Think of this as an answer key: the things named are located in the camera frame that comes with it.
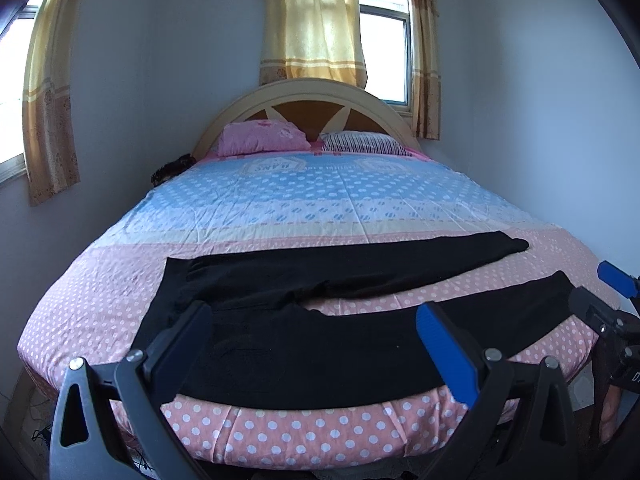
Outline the person's right hand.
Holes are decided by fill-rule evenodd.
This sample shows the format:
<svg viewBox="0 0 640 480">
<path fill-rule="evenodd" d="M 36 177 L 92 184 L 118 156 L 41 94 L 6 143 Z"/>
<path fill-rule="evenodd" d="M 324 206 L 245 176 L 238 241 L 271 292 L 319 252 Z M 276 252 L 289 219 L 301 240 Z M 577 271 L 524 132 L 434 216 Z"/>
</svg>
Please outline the person's right hand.
<svg viewBox="0 0 640 480">
<path fill-rule="evenodd" d="M 615 386 L 609 386 L 608 392 L 604 398 L 601 421 L 600 421 L 600 440 L 606 443 L 613 437 L 617 428 L 617 414 L 620 408 L 620 398 L 622 390 Z"/>
</svg>

